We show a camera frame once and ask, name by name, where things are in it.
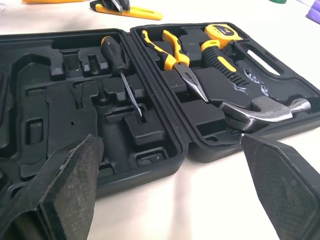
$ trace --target pliers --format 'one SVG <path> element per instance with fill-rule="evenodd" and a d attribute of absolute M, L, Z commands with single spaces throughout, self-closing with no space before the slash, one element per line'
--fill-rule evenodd
<path fill-rule="evenodd" d="M 198 95 L 206 103 L 209 102 L 204 90 L 202 89 L 198 78 L 194 72 L 189 68 L 190 59 L 182 52 L 182 47 L 179 39 L 167 30 L 163 30 L 162 40 L 169 42 L 174 50 L 174 56 L 167 53 L 157 45 L 155 45 L 148 37 L 146 30 L 142 31 L 141 35 L 144 44 L 154 50 L 158 56 L 162 59 L 163 69 L 172 70 L 175 69 L 187 86 Z"/>

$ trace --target hammer handle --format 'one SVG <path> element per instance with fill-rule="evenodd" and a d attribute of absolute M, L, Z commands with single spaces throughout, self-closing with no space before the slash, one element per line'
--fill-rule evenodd
<path fill-rule="evenodd" d="M 249 89 L 249 96 L 255 99 L 264 94 L 261 92 L 261 86 L 258 83 L 250 81 L 244 74 L 239 72 L 233 63 L 227 61 L 226 56 L 220 51 L 220 42 L 218 40 L 206 41 L 202 46 L 202 57 L 208 67 L 218 69 L 223 75 L 239 88 Z"/>

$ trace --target screwdriver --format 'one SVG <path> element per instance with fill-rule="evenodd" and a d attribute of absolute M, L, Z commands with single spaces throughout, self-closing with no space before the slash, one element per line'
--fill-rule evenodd
<path fill-rule="evenodd" d="M 133 109 L 141 120 L 143 118 L 142 112 L 136 102 L 135 96 L 132 93 L 128 81 L 126 79 L 125 73 L 129 70 L 129 67 L 123 59 L 123 49 L 119 43 L 111 36 L 106 36 L 101 41 L 101 52 L 105 59 L 112 66 L 112 73 L 116 76 L 120 76 L 124 87 L 129 95 Z"/>

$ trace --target screwdriver shaft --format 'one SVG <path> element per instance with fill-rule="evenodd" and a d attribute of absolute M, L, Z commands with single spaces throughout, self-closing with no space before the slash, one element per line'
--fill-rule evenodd
<path fill-rule="evenodd" d="M 135 96 L 134 96 L 133 92 L 131 91 L 131 88 L 130 88 L 130 86 L 129 86 L 129 84 L 128 84 L 128 81 L 127 81 L 127 79 L 126 79 L 126 76 L 124 75 L 123 72 L 120 73 L 120 77 L 121 77 L 121 79 L 122 79 L 122 82 L 123 82 L 123 84 L 124 84 L 124 87 L 125 87 L 125 89 L 126 89 L 126 92 L 128 93 L 129 98 L 130 98 L 130 100 L 131 100 L 131 102 L 132 102 L 132 106 L 133 106 L 133 108 L 134 108 L 134 111 L 136 112 L 136 114 L 137 114 L 137 115 L 140 117 L 140 119 L 141 119 L 141 118 L 143 117 L 143 116 L 142 116 L 141 109 L 139 108 L 138 103 L 136 102 Z"/>

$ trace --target sticker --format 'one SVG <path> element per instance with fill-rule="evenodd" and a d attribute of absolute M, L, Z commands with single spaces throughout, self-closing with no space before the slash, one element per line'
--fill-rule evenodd
<path fill-rule="evenodd" d="M 234 32 L 230 28 L 227 28 L 225 26 L 215 25 L 215 28 L 218 29 L 221 33 L 223 33 L 226 36 L 234 35 Z"/>

